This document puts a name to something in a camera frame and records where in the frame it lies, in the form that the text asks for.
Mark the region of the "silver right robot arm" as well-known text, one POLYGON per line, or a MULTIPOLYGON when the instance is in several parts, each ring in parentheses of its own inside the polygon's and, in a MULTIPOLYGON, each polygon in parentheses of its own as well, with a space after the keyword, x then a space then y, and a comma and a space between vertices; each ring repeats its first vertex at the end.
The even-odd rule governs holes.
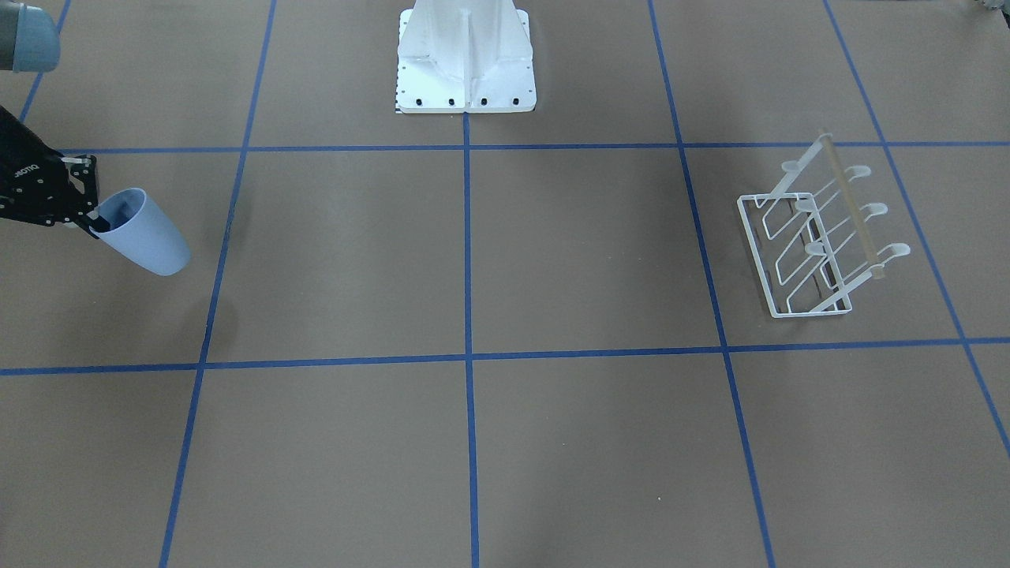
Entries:
MULTIPOLYGON (((47 73, 60 62, 60 36, 50 14, 22 2, 1 7, 2 69, 47 73)), ((1 216, 37 226, 75 224, 89 236, 109 229, 97 215, 97 158, 66 157, 1 108, 1 216)))

